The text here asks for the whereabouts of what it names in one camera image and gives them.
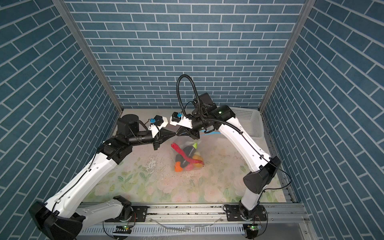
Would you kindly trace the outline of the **aluminium right corner post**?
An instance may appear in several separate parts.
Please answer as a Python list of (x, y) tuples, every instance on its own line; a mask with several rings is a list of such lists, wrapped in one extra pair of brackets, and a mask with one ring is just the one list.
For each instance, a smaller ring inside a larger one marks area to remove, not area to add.
[(259, 106), (259, 112), (260, 113), (262, 113), (267, 107), (268, 101), (269, 101), (269, 99), (273, 93), (273, 90), (279, 81), (279, 77), (282, 74), (282, 71), (283, 71), (283, 69), (284, 69), (284, 67), (285, 67), (285, 65), (289, 59), (289, 56), (290, 56), (290, 54), (291, 54), (291, 52), (295, 46), (295, 43), (298, 40), (298, 37), (299, 37), (303, 27), (304, 27), (306, 20), (309, 17), (309, 14), (310, 14), (315, 2), (316, 2), (315, 0), (307, 0), (307, 1), (305, 1), (305, 4), (303, 5), (303, 8), (299, 14), (298, 19), (297, 19), (297, 23), (295, 24), (293, 31), (292, 31), (292, 34), (291, 34), (291, 36), (287, 42), (287, 46), (284, 49), (284, 52), (281, 56), (279, 64), (276, 67), (275, 73), (274, 73), (273, 77), (271, 78), (270, 84), (267, 87), (266, 93), (265, 93), (265, 95), (261, 101), (260, 106)]

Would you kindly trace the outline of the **white plastic basket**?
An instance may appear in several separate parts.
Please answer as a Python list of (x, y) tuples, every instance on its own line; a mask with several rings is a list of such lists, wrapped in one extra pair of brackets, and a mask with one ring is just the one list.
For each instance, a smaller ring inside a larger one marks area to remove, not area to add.
[(264, 137), (264, 126), (258, 110), (231, 107), (240, 124), (253, 139)]

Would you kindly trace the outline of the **clear zip top bag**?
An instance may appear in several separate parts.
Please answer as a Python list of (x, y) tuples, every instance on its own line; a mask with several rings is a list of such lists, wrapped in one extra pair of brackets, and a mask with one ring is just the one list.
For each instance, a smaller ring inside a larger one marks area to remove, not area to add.
[(197, 140), (188, 137), (171, 140), (175, 172), (191, 172), (210, 167), (216, 156), (219, 139), (220, 135), (209, 134), (200, 135)]

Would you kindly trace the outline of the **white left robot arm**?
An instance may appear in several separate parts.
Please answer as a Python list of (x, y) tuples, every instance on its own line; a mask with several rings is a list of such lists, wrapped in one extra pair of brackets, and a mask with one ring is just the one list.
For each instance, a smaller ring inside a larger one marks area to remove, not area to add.
[(177, 125), (183, 116), (174, 118), (155, 116), (146, 126), (137, 115), (128, 114), (118, 119), (117, 132), (104, 141), (86, 166), (60, 191), (45, 202), (35, 202), (29, 213), (38, 230), (51, 240), (74, 240), (84, 229), (113, 219), (119, 222), (136, 220), (132, 203), (122, 196), (90, 208), (80, 204), (98, 182), (119, 165), (134, 146), (153, 145), (157, 150), (163, 142), (176, 135), (166, 129)]

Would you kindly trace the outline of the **pink toy fruit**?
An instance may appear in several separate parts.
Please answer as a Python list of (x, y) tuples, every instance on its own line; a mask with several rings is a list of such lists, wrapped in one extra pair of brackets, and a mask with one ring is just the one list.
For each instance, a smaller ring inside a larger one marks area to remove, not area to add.
[(188, 165), (184, 168), (184, 170), (185, 170), (185, 171), (192, 171), (194, 168), (195, 168), (194, 164), (188, 164)]

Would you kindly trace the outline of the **aluminium corner post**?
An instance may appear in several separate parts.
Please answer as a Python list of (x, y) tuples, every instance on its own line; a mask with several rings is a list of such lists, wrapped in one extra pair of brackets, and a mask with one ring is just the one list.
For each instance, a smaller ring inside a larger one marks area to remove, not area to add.
[(92, 53), (92, 50), (90, 49), (86, 39), (84, 38), (80, 28), (78, 27), (74, 17), (72, 16), (70, 10), (68, 9), (65, 1), (62, 0), (52, 0), (53, 4), (55, 5), (56, 9), (58, 10), (59, 14), (63, 18), (64, 22), (66, 23), (67, 27), (69, 28), (71, 34), (75, 38), (77, 44), (79, 45), (80, 49), (82, 50), (83, 54), (87, 58), (89, 64), (91, 65), (92, 69), (96, 73), (99, 81), (107, 91), (107, 94), (109, 95), (110, 99), (114, 103), (116, 109), (121, 114), (124, 110), (122, 107), (120, 101), (118, 100), (115, 92), (113, 91), (110, 83), (108, 82), (103, 70), (101, 69), (98, 61), (96, 60), (94, 54)]
[(267, 107), (268, 101), (269, 101), (269, 99), (273, 93), (273, 90), (279, 81), (279, 77), (282, 74), (282, 71), (283, 71), (283, 69), (284, 69), (284, 67), (285, 67), (285, 65), (289, 59), (289, 56), (290, 56), (290, 54), (291, 54), (291, 52), (295, 46), (295, 43), (298, 40), (298, 37), (299, 37), (303, 27), (304, 27), (306, 20), (309, 17), (309, 14), (310, 14), (315, 2), (316, 2), (315, 0), (307, 0), (307, 1), (305, 1), (305, 4), (303, 5), (303, 8), (299, 14), (298, 19), (297, 19), (297, 23), (295, 24), (293, 31), (292, 31), (292, 34), (291, 34), (291, 36), (287, 42), (287, 46), (284, 49), (284, 52), (281, 56), (279, 64), (276, 67), (275, 73), (274, 73), (273, 77), (271, 78), (270, 84), (267, 87), (266, 93), (265, 93), (265, 95), (261, 101), (260, 106), (259, 106), (259, 112), (260, 113), (262, 113)]

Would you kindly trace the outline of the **orange toy fruit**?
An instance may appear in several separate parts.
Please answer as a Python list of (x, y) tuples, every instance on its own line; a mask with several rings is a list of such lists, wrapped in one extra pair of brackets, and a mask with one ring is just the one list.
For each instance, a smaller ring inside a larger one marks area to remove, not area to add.
[(181, 167), (181, 162), (175, 163), (175, 172), (182, 172), (183, 168)]

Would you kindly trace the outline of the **aluminium left corner post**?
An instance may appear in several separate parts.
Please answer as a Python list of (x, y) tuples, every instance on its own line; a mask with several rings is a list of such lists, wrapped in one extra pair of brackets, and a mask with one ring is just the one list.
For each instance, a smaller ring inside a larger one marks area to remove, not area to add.
[(94, 54), (92, 53), (92, 50), (90, 49), (86, 39), (84, 38), (80, 28), (78, 27), (74, 17), (72, 16), (70, 10), (68, 9), (65, 1), (62, 0), (52, 0), (53, 4), (55, 5), (56, 9), (58, 10), (59, 14), (63, 18), (64, 22), (66, 23), (67, 27), (69, 28), (71, 34), (75, 38), (77, 44), (79, 45), (80, 49), (82, 50), (83, 54), (87, 58), (89, 64), (91, 65), (92, 69), (96, 73), (99, 81), (107, 91), (107, 94), (109, 95), (110, 99), (114, 103), (116, 109), (121, 114), (124, 110), (122, 107), (120, 101), (118, 100), (115, 92), (113, 91), (110, 83), (108, 82), (103, 70), (101, 69), (98, 61), (96, 60)]

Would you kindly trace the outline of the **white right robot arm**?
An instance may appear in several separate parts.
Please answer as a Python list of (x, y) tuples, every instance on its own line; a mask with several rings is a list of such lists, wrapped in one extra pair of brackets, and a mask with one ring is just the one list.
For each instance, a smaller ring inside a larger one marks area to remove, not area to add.
[(174, 112), (170, 118), (171, 125), (180, 126), (177, 136), (200, 137), (200, 131), (213, 127), (224, 135), (245, 159), (250, 172), (243, 177), (246, 191), (239, 203), (242, 218), (249, 220), (256, 215), (260, 198), (280, 169), (278, 157), (271, 158), (242, 127), (236, 114), (227, 105), (212, 109), (207, 117), (193, 114), (191, 117)]

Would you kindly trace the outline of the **red toy chili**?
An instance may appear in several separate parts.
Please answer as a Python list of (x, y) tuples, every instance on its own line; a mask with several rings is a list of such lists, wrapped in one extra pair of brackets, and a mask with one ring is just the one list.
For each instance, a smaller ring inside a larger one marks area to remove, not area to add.
[(197, 144), (185, 146), (181, 149), (176, 143), (171, 147), (176, 151), (175, 171), (191, 171), (194, 168), (202, 168), (205, 164), (203, 158), (196, 154)]

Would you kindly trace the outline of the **yellow toy fruit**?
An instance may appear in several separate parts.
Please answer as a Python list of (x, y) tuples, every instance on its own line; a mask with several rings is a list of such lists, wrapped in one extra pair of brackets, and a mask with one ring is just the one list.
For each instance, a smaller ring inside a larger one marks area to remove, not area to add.
[(197, 163), (194, 163), (196, 168), (201, 168), (204, 166), (204, 160), (200, 155), (194, 155), (193, 159), (198, 161)]

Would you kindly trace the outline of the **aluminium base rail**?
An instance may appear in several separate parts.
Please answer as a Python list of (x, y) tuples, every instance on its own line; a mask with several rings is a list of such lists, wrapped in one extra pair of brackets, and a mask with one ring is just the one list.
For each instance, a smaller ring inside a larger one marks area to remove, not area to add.
[(237, 204), (134, 204), (127, 222), (112, 219), (110, 205), (82, 204), (83, 228), (75, 234), (81, 239), (104, 236), (115, 239), (187, 235), (239, 235), (262, 240), (315, 240), (317, 236), (302, 204), (262, 204), (248, 217)]

